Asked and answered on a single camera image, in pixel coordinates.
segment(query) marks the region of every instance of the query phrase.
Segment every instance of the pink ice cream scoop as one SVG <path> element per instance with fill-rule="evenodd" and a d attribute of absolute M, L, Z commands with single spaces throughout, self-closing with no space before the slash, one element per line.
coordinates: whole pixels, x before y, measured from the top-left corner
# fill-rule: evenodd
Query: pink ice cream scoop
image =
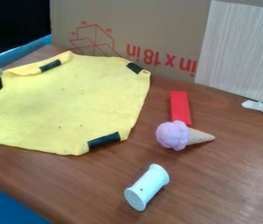
<path fill-rule="evenodd" d="M 197 129 L 191 129 L 184 122 L 164 122 L 156 131 L 157 142 L 165 148 L 180 151 L 190 144 L 200 144 L 214 140 L 213 135 Z"/>

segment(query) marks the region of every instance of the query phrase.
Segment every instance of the blue surface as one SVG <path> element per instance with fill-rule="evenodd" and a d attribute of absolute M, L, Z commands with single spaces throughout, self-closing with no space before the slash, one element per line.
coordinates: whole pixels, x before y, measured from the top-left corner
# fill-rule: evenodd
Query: blue surface
<path fill-rule="evenodd" d="M 45 220 L 31 209 L 16 202 L 0 192 L 0 224 L 47 224 Z"/>

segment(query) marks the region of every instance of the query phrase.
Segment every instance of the red block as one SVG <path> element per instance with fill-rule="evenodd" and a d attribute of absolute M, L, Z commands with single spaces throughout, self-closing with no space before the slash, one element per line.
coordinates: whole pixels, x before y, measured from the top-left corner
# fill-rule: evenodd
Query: red block
<path fill-rule="evenodd" d="M 170 91 L 170 112 L 172 122 L 182 121 L 187 126 L 192 125 L 187 92 Z"/>

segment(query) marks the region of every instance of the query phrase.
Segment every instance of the white spool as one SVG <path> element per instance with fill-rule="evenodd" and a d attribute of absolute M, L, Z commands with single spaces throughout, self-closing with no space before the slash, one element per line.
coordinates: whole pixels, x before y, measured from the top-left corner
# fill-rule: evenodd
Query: white spool
<path fill-rule="evenodd" d="M 159 164 L 152 164 L 132 186 L 124 191 L 125 199 L 131 207 L 143 211 L 154 195 L 169 182 L 169 174 Z"/>

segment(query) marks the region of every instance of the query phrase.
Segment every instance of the wooden table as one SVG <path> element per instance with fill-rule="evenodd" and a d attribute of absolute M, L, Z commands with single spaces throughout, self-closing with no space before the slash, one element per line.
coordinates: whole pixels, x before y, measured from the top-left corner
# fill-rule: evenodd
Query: wooden table
<path fill-rule="evenodd" d="M 62 50 L 49 46 L 13 66 Z M 169 91 L 188 91 L 194 127 L 211 143 L 166 150 L 156 127 L 170 119 Z M 0 145 L 0 189 L 56 223 L 263 224 L 263 114 L 243 97 L 153 75 L 129 140 L 89 153 L 58 156 Z M 137 212 L 123 198 L 151 163 L 170 183 Z"/>

